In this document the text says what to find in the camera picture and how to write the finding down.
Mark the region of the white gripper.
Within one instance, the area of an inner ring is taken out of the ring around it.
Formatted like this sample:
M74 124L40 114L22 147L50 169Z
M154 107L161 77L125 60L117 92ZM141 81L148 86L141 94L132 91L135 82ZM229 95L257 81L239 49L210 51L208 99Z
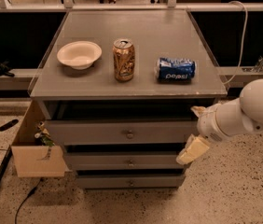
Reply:
M181 164L189 164L203 155L209 148L210 143L219 143L229 140L229 137L219 128L216 120L216 111L220 104L205 108L204 106L192 106L190 110L198 117L198 136L192 134L186 142L186 146L176 157Z

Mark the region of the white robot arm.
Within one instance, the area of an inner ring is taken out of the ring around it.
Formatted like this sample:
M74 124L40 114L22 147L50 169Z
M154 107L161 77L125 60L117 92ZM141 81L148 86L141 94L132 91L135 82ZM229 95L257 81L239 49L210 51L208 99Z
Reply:
M198 136L191 135L176 161L190 164L214 143L223 143L240 134L263 133L263 79L244 86L240 96L223 104L192 106L197 116Z

